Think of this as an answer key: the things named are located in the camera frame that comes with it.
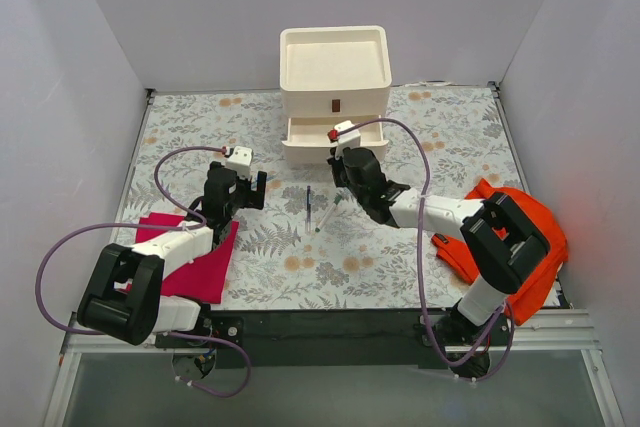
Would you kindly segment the white drawer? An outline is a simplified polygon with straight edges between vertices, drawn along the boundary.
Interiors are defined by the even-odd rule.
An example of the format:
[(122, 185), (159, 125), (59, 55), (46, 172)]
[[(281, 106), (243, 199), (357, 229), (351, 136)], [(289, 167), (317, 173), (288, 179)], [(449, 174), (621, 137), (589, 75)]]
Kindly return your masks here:
[[(372, 119), (374, 116), (289, 118), (287, 137), (282, 141), (285, 159), (290, 165), (325, 165), (332, 146), (328, 139), (330, 130), (346, 121), (356, 125)], [(384, 137), (382, 124), (367, 125), (360, 132), (361, 146), (371, 149), (379, 160), (383, 160), (389, 141)]]

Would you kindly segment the white green pen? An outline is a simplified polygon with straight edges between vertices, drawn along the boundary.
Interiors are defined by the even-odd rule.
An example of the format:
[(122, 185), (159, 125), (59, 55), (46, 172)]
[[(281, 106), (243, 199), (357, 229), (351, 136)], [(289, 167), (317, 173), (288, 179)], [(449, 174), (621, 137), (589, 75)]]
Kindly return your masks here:
[(321, 217), (320, 221), (317, 223), (317, 225), (316, 225), (316, 227), (314, 229), (315, 233), (320, 232), (325, 227), (325, 225), (330, 220), (331, 216), (335, 213), (338, 205), (340, 204), (340, 202), (342, 200), (343, 200), (343, 195), (342, 194), (337, 194), (335, 196), (332, 204), (327, 209), (327, 211), (323, 214), (323, 216)]

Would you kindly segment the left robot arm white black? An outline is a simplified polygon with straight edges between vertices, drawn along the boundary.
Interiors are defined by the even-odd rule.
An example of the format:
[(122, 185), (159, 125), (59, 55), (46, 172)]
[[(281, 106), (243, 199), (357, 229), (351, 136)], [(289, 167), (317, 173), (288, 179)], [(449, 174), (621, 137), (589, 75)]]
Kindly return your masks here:
[(265, 171), (253, 180), (249, 165), (212, 162), (204, 195), (190, 206), (194, 214), (145, 242), (103, 248), (78, 307), (79, 324), (131, 345), (171, 331), (190, 346), (205, 345), (213, 333), (211, 320), (201, 314), (205, 304), (193, 296), (164, 295), (163, 281), (230, 246), (235, 214), (263, 209), (266, 184)]

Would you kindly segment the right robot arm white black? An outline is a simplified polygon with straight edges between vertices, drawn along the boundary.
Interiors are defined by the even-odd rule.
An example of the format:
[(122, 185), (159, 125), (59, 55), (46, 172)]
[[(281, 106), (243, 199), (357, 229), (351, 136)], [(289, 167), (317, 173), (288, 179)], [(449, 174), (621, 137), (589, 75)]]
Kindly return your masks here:
[(508, 311), (517, 324), (544, 305), (567, 258), (567, 239), (535, 198), (486, 181), (464, 199), (422, 197), (387, 179), (374, 153), (363, 147), (333, 148), (327, 162), (335, 184), (347, 188), (374, 222), (432, 232), (438, 257), (469, 284), (452, 311), (437, 321), (439, 341), (479, 342), (504, 301), (510, 301)]

